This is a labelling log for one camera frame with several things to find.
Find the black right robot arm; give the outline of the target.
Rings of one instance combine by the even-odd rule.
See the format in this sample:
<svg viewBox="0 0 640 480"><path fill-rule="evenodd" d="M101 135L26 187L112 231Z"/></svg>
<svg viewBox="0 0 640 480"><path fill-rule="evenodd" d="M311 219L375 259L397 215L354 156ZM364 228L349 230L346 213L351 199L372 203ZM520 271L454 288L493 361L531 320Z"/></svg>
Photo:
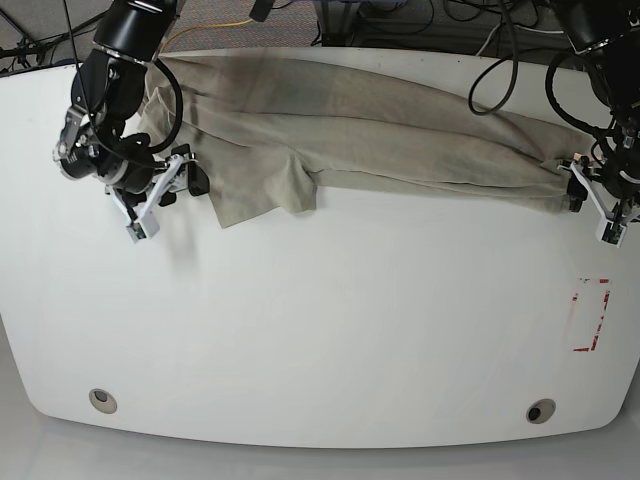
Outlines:
<svg viewBox="0 0 640 480"><path fill-rule="evenodd" d="M99 23L93 50L75 64L71 105L53 152L66 177L94 176L104 184L134 240L158 232L154 209L175 203L179 192L198 197L210 190L190 146L176 143L184 98L176 77L159 58L161 43L182 6L180 1L111 4ZM169 81L175 100L173 124L158 144L146 133L123 134L142 104L151 66Z"/></svg>

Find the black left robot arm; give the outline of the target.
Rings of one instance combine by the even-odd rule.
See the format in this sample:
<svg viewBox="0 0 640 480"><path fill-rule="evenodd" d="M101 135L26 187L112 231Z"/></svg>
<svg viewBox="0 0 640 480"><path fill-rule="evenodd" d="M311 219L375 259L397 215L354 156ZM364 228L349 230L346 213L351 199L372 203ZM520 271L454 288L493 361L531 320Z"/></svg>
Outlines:
<svg viewBox="0 0 640 480"><path fill-rule="evenodd" d="M545 95L552 110L566 123L594 139L602 152L586 180L601 184L618 200L612 221L618 227L636 222L639 210L639 71L631 61L639 57L637 1L546 1L571 48L558 50L545 76ZM554 93L560 64L572 58L589 75L596 97L610 110L611 122L600 128L563 109Z"/></svg>

